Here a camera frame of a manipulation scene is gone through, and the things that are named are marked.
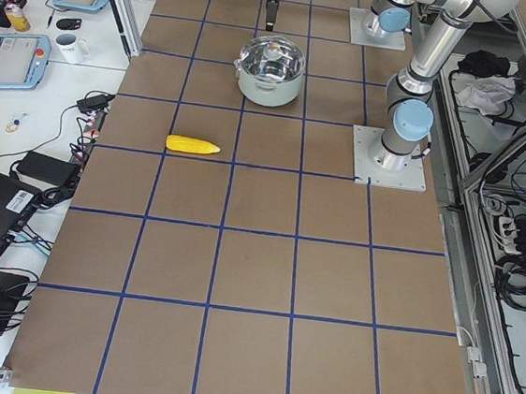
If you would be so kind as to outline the glass pot lid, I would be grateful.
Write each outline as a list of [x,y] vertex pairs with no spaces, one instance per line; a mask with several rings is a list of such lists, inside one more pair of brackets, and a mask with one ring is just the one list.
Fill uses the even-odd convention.
[[293,41],[282,36],[259,36],[242,46],[234,66],[240,73],[266,81],[284,83],[304,73],[306,58]]

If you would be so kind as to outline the yellow corn cob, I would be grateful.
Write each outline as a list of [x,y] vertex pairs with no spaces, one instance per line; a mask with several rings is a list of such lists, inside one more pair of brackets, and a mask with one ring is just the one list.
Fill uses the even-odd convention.
[[221,148],[210,141],[195,139],[186,136],[168,135],[166,138],[166,147],[176,153],[193,153],[193,154],[215,154],[220,153]]

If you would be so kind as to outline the white steel cooking pot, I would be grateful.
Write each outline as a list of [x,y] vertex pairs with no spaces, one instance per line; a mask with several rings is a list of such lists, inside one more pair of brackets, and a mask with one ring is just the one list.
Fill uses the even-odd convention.
[[259,36],[240,49],[234,61],[235,78],[243,95],[268,108],[293,101],[302,86],[306,58],[283,36]]

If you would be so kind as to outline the white mug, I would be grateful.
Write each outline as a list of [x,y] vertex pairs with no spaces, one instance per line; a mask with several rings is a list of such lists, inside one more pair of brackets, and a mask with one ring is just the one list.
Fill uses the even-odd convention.
[[55,42],[58,50],[69,64],[77,65],[90,57],[86,40],[75,36],[75,34],[62,33],[56,37]]

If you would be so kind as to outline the black power adapter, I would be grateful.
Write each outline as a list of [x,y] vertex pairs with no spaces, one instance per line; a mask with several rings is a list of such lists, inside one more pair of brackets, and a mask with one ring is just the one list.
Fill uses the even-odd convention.
[[115,95],[97,94],[85,96],[76,102],[76,106],[81,113],[90,113],[92,111],[101,111],[109,106]]

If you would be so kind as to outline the yellow bottle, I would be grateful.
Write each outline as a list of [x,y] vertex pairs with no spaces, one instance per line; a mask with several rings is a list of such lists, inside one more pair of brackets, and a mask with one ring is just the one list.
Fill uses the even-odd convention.
[[7,19],[11,23],[11,27],[14,28],[15,31],[24,33],[30,30],[31,24],[19,5],[14,4],[14,2],[7,2],[4,11]]

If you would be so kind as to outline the black white cloth pile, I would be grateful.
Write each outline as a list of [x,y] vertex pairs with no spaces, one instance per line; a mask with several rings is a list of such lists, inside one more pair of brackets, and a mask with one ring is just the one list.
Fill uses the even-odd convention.
[[460,73],[474,79],[457,95],[459,106],[479,111],[484,116],[504,113],[507,102],[517,90],[515,80],[509,76],[510,60],[490,51],[474,51],[458,62]]

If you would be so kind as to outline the near blue teach pendant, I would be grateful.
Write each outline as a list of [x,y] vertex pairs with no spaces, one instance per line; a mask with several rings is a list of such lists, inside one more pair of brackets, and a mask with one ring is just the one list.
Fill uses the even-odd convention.
[[51,55],[46,35],[0,35],[0,90],[31,90],[45,74]]

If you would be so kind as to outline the black power brick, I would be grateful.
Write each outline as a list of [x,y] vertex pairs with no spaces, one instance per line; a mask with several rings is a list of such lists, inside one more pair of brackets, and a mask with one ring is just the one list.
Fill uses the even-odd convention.
[[77,178],[79,166],[33,151],[29,151],[16,166],[23,176],[54,186],[68,185]]

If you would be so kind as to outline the aluminium frame post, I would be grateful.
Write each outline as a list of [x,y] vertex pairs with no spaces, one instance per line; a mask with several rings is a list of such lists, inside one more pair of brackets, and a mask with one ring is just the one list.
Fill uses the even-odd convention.
[[109,0],[113,18],[128,59],[142,52],[142,40],[131,0]]

